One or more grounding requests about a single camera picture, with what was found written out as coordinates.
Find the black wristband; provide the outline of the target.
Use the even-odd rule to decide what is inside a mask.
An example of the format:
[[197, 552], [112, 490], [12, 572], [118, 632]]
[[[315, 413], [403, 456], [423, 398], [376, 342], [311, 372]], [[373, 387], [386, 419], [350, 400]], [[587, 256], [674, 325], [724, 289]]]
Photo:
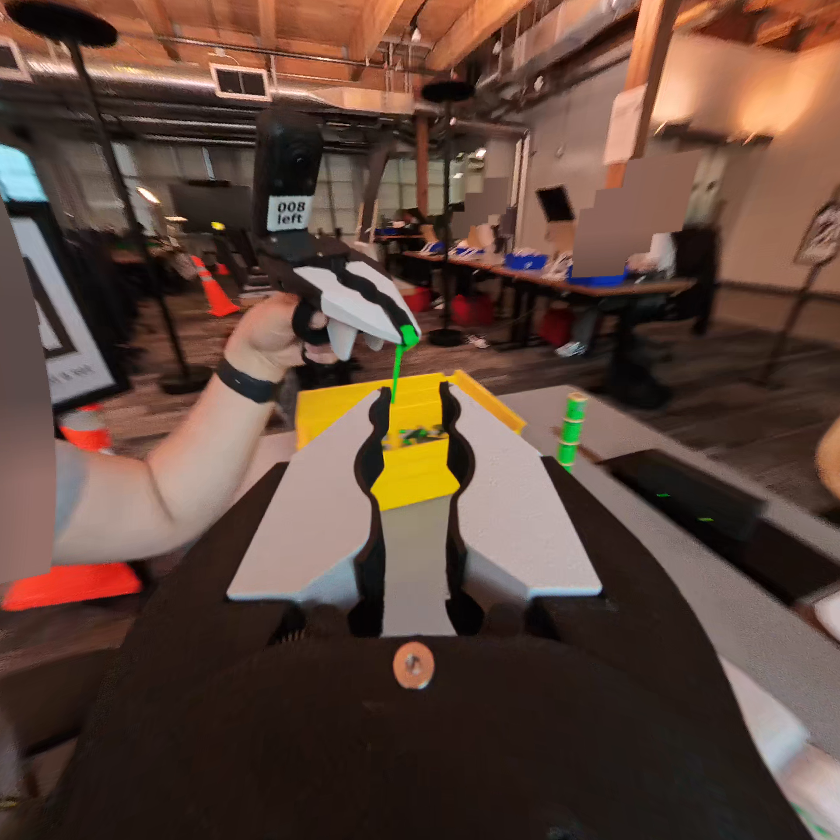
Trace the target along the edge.
[[252, 403], [265, 405], [277, 401], [286, 371], [281, 371], [278, 379], [260, 379], [223, 358], [217, 365], [215, 375], [230, 391]]

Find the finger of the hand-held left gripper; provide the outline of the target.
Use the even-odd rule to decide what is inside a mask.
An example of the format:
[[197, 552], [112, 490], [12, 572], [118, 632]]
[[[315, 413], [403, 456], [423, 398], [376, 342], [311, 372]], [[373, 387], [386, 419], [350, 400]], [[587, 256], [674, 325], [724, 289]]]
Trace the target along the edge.
[[330, 348], [341, 361], [350, 359], [356, 337], [361, 333], [375, 349], [387, 342], [383, 339], [384, 332], [366, 321], [369, 312], [365, 301], [347, 288], [346, 270], [346, 267], [331, 270], [315, 266], [294, 269], [294, 293], [310, 301], [326, 317]]
[[366, 321], [403, 350], [416, 347], [421, 330], [394, 280], [368, 261], [347, 261], [346, 268], [346, 287], [365, 301]]

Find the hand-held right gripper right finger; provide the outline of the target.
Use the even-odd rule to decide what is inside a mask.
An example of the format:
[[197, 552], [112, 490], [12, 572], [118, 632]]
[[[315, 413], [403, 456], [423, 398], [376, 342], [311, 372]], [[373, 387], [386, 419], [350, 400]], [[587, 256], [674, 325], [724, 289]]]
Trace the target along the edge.
[[545, 598], [589, 598], [603, 585], [547, 464], [460, 386], [439, 386], [446, 466], [457, 482], [446, 531], [448, 620], [478, 634], [490, 611]]

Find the black floor sign stand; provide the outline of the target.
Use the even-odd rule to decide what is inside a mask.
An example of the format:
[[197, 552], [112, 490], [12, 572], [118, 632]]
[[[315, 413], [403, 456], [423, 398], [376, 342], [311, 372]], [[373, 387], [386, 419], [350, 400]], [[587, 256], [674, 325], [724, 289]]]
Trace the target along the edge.
[[812, 296], [812, 289], [825, 266], [833, 262], [839, 250], [839, 189], [836, 188], [829, 201], [813, 216], [797, 249], [794, 262], [806, 266], [808, 273], [795, 295], [794, 302], [785, 317], [781, 331], [777, 334], [770, 354], [759, 374], [758, 382], [770, 384], [784, 353], [784, 349], [798, 322], [805, 304]]

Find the yellow plastic parts bin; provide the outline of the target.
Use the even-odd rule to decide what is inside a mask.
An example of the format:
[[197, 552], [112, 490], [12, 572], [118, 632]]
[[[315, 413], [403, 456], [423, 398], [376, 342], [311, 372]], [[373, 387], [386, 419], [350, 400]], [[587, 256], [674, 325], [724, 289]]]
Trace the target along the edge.
[[[442, 382], [459, 387], [514, 433], [520, 434], [525, 428], [525, 420], [501, 399], [464, 371], [456, 371], [452, 375], [402, 375], [387, 434], [394, 434], [401, 428], [443, 426], [439, 399]], [[381, 380], [300, 392], [295, 414], [297, 447], [309, 444], [369, 394], [390, 384]], [[383, 511], [450, 496], [458, 487], [447, 468], [448, 438], [396, 451], [382, 450], [382, 453], [384, 469], [372, 491]]]

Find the person's left hand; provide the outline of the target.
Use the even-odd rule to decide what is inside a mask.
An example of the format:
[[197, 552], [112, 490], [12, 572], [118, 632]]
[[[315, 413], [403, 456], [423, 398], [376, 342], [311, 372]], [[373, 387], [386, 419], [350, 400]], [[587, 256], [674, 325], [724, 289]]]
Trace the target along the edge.
[[253, 379], [279, 384], [302, 362], [302, 340], [292, 328], [299, 302], [296, 295], [277, 292], [251, 306], [231, 333], [224, 360]]

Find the green toy stem piece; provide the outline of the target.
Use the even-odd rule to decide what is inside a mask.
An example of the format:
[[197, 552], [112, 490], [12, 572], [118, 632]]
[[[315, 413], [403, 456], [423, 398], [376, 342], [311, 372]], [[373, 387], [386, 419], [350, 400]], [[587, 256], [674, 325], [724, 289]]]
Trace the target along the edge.
[[399, 328], [400, 338], [395, 343], [395, 355], [392, 372], [391, 404], [396, 403], [397, 388], [400, 382], [403, 356], [405, 352], [414, 349], [420, 342], [421, 333], [413, 324], [405, 324]]

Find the pile of toy brick pieces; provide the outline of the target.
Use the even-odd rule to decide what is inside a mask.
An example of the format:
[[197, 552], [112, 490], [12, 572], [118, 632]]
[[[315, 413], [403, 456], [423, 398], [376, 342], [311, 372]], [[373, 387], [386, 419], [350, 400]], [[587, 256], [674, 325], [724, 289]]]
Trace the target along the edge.
[[385, 452], [396, 451], [401, 448], [414, 447], [446, 440], [448, 437], [442, 425], [416, 426], [401, 428], [394, 434], [387, 434], [382, 441]]

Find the black power box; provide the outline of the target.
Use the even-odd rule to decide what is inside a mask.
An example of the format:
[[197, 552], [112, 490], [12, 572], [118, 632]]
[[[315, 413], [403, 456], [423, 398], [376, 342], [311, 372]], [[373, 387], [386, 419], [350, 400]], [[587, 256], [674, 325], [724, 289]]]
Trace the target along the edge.
[[697, 537], [751, 540], [765, 500], [656, 448], [602, 462], [613, 478]]

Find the orange traffic cone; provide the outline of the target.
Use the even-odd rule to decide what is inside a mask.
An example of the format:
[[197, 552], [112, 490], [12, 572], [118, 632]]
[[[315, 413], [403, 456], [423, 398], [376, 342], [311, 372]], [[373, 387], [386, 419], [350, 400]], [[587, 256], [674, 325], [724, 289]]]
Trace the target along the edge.
[[203, 292], [208, 305], [208, 313], [222, 319], [241, 312], [241, 308], [234, 304], [215, 276], [208, 270], [204, 262], [195, 255], [190, 255], [196, 273], [202, 282]]
[[[58, 416], [64, 438], [88, 452], [112, 455], [112, 437], [99, 403], [90, 403]], [[142, 592], [144, 584], [127, 563], [59, 566], [50, 572], [17, 581], [2, 597], [2, 609], [9, 613], [99, 602]]]

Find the black floor pole stand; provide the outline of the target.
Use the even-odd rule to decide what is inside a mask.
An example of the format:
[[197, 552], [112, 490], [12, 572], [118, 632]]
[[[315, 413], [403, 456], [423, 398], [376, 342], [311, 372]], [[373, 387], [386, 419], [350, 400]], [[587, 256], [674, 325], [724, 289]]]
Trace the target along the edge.
[[141, 265], [161, 314], [175, 360], [175, 370], [161, 374], [157, 385], [167, 395], [189, 395], [199, 393], [209, 383], [213, 372], [205, 365], [189, 364], [175, 328], [170, 309], [165, 301], [159, 272], [146, 243], [141, 225], [134, 212], [130, 194], [118, 160], [114, 153], [108, 127], [103, 119], [96, 89], [88, 74], [82, 47], [94, 49], [110, 48], [116, 45], [118, 33], [103, 18], [85, 10], [49, 1], [15, 1], [6, 3], [8, 17], [28, 31], [63, 44], [80, 80], [89, 113], [94, 121], [101, 152], [106, 161], [112, 183], [122, 205], [128, 224], [129, 240], [140, 256]]

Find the person's left forearm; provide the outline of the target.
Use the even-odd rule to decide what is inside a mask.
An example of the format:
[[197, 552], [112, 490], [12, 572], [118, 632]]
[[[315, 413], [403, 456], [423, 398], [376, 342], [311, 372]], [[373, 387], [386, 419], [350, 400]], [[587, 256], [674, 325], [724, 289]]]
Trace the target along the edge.
[[200, 537], [244, 478], [270, 412], [214, 376], [145, 459], [55, 441], [52, 565], [143, 560]]

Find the white paper notice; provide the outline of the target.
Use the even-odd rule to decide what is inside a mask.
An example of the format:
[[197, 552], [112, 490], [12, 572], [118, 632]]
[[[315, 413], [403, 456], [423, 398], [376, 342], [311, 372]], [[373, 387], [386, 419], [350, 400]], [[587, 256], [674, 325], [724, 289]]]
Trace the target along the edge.
[[605, 138], [604, 165], [617, 165], [634, 157], [648, 84], [620, 92], [613, 100]]

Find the long wooden desk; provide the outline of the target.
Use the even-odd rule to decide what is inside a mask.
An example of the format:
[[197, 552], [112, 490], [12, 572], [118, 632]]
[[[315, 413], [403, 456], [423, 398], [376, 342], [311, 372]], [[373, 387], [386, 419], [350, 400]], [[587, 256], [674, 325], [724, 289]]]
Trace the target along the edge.
[[512, 289], [507, 337], [490, 344], [498, 352], [549, 344], [532, 328], [535, 308], [542, 299], [547, 302], [558, 301], [567, 309], [577, 306], [593, 311], [597, 329], [602, 317], [616, 318], [612, 332], [612, 355], [601, 392], [625, 406], [644, 410], [661, 408], [671, 401], [673, 391], [656, 377], [653, 362], [643, 350], [636, 329], [641, 324], [668, 320], [670, 315], [680, 314], [683, 306], [674, 306], [672, 300], [680, 300], [685, 295], [692, 298], [691, 289], [697, 284], [696, 280], [677, 278], [635, 281], [622, 278], [621, 283], [612, 286], [581, 285], [551, 277], [545, 272], [512, 269], [506, 267], [503, 261], [486, 255], [448, 257], [445, 253], [409, 251], [404, 257], [423, 264], [428, 271], [441, 271], [446, 300], [445, 322], [448, 322], [452, 314], [451, 303], [458, 280], [469, 279], [469, 287], [473, 288], [475, 280], [494, 277], [499, 279], [504, 288]]

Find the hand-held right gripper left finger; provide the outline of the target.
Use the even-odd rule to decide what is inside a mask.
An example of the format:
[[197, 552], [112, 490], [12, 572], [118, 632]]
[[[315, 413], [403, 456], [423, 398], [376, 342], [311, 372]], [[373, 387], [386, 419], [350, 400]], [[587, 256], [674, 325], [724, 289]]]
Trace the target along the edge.
[[385, 540], [373, 494], [392, 390], [371, 392], [287, 463], [227, 588], [231, 602], [332, 606], [350, 631], [382, 634]]

